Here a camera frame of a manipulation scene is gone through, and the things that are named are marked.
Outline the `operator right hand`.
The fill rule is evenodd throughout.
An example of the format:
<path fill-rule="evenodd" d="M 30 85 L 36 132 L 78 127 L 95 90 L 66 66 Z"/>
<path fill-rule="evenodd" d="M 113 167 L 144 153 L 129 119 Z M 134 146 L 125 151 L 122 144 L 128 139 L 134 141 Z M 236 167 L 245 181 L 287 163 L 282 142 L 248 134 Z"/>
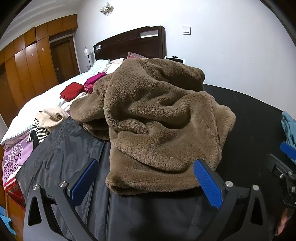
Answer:
<path fill-rule="evenodd" d="M 291 209 L 291 208 L 285 208 L 282 215 L 281 215 L 281 219 L 280 222 L 277 225 L 276 228 L 276 235 L 280 235 L 283 230 L 285 229 L 285 227 L 287 226 L 289 220 L 291 219 L 292 215 L 294 214 L 295 210 Z"/>

